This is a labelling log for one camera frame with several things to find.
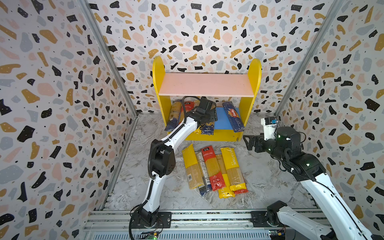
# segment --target patterned wall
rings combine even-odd
[[[78,239],[131,119],[76,1],[0,2],[0,238]]]
[[[384,231],[384,1],[346,1],[282,112],[344,200]]]
[[[161,56],[179,73],[245,74],[262,60],[256,113],[275,111],[332,2],[89,0],[138,112],[159,112],[151,70]]]

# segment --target gray marble surface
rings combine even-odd
[[[146,193],[149,176],[148,153],[153,139],[166,136],[161,115],[140,115],[127,156],[122,165],[110,202],[105,210],[131,210],[140,204]],[[260,116],[251,115],[245,134],[263,132]],[[181,150],[194,144],[195,151],[212,145],[215,153],[221,147],[233,147],[249,190],[234,198],[220,199],[218,193],[208,192],[201,197],[188,187]],[[168,176],[160,198],[160,209],[264,209],[277,200],[292,208],[313,208],[306,190],[289,173],[280,171],[277,160],[266,153],[248,151],[241,142],[184,141],[175,153],[176,167]]]

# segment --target blue shelf board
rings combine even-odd
[[[217,121],[215,122],[215,130],[233,130],[224,108],[217,107],[216,113]]]

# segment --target black cable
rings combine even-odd
[[[357,227],[358,230],[360,231],[361,235],[362,235],[366,240],[368,240],[368,239],[365,237],[365,235],[362,233],[362,231],[361,231],[361,229],[359,228],[358,224],[355,222],[355,220],[353,219],[353,217],[352,217],[352,216],[350,215],[350,213],[348,212],[347,208],[343,205],[343,203],[340,201],[340,199],[337,197],[337,195],[336,195],[330,188],[328,188],[327,186],[325,186],[324,184],[322,184],[321,182],[318,182],[318,181],[316,181],[316,180],[312,180],[312,179],[307,178],[307,177],[302,176],[302,175],[299,175],[299,176],[301,176],[301,177],[303,177],[303,178],[305,178],[305,179],[314,181],[315,183],[318,183],[318,184],[322,185],[323,187],[325,187],[326,189],[328,189],[328,190],[334,195],[334,197],[339,201],[339,203],[340,203],[341,206],[344,208],[344,210],[348,213],[349,217],[352,219],[353,223],[356,225],[356,227]]]
[[[302,133],[304,134],[305,138],[304,138],[304,141],[307,140],[307,134],[303,133],[303,132],[298,132],[298,133]]]

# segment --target pink shelf board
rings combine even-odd
[[[161,96],[253,97],[247,74],[166,73]]]

